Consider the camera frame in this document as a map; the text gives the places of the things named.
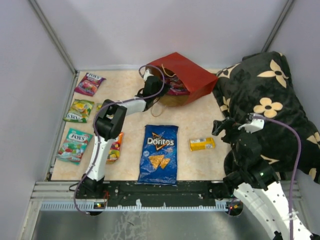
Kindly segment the yellow snack bar packet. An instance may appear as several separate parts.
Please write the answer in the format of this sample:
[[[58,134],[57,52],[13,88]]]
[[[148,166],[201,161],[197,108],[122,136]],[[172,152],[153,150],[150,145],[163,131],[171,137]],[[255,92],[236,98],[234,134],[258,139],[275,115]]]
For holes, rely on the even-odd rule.
[[[212,137],[197,138],[189,140],[189,147],[191,151],[209,150],[216,147],[215,141]]]

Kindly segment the twisted paper bag handle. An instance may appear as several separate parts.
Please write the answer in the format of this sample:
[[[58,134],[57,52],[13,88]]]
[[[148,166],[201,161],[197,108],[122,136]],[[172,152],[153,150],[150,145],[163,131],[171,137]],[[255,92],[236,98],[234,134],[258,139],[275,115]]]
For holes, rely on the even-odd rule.
[[[167,109],[167,106],[166,105],[163,105],[163,104],[154,104],[152,107],[151,107],[151,115],[154,117],[154,118],[157,118],[159,116],[161,116],[164,111]]]

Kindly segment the red paper bag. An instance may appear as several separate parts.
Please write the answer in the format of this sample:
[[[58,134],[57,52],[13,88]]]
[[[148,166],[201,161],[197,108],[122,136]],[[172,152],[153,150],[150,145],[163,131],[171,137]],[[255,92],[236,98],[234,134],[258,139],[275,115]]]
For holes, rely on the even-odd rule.
[[[189,95],[168,95],[159,102],[167,107],[182,107],[210,94],[218,77],[178,52],[171,53],[148,63],[153,75],[163,80],[177,76],[186,86]]]

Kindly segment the green Fox's spring tea packet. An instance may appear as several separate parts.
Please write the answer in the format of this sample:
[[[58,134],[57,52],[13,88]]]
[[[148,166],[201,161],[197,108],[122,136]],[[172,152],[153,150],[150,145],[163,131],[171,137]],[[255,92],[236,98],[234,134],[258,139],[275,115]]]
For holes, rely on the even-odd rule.
[[[103,105],[102,103],[97,103],[97,104],[96,104],[96,112],[97,112],[97,113],[100,111],[102,105]]]

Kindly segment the purple snack packet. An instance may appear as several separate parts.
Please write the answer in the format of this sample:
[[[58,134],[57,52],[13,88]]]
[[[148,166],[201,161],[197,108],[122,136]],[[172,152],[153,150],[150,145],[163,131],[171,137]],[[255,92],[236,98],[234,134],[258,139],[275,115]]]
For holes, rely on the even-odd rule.
[[[106,80],[106,78],[87,72],[74,91],[82,95],[93,97],[104,80]]]

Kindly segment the blue snack packet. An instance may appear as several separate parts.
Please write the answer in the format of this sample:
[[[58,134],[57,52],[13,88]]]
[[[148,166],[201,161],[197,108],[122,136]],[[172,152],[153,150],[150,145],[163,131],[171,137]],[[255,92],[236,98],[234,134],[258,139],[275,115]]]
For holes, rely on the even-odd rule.
[[[179,127],[148,124],[144,130],[137,182],[175,186],[178,174]]]

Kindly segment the orange Fox's fruits packet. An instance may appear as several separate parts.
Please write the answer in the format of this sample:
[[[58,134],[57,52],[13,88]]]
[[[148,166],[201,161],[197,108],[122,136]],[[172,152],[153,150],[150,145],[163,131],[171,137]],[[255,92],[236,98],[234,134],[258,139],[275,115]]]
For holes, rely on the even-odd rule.
[[[120,158],[123,138],[124,138],[124,133],[121,132],[111,144],[109,154],[106,160],[107,164],[113,164]]]

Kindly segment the teal Fox's candy packet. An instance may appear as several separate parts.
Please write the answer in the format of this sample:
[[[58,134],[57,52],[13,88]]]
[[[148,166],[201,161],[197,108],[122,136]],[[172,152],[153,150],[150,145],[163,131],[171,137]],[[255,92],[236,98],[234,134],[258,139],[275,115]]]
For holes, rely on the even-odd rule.
[[[55,157],[58,160],[79,165],[92,137],[90,133],[69,128]]]

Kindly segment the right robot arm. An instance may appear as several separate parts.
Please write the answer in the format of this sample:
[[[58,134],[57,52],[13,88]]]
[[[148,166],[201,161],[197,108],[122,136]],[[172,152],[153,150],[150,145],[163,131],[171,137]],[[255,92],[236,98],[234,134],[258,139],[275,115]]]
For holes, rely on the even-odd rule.
[[[293,211],[292,196],[286,196],[273,167],[261,157],[262,147],[254,135],[267,118],[251,113],[247,123],[227,117],[214,120],[212,135],[225,131],[237,169],[223,178],[223,192],[239,199],[256,217],[272,240],[318,240]]]

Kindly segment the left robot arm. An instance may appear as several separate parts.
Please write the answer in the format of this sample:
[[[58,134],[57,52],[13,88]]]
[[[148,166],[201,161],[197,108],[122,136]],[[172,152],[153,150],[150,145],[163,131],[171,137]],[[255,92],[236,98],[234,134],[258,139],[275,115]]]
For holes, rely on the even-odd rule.
[[[85,189],[87,194],[97,199],[103,195],[102,185],[105,165],[114,140],[122,131],[126,116],[147,111],[156,98],[162,97],[170,88],[165,78],[145,73],[144,88],[133,98],[120,101],[107,99],[93,120],[94,146],[88,168],[76,186],[74,194]]]

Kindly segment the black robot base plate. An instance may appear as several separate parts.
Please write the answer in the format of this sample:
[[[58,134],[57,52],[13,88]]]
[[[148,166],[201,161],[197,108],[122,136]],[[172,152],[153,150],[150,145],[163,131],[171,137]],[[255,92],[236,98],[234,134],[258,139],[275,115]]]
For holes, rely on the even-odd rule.
[[[102,199],[108,207],[213,207],[234,198],[232,189],[218,180],[182,180],[176,185],[139,184],[137,181],[104,181],[94,192],[80,190],[77,200]]]

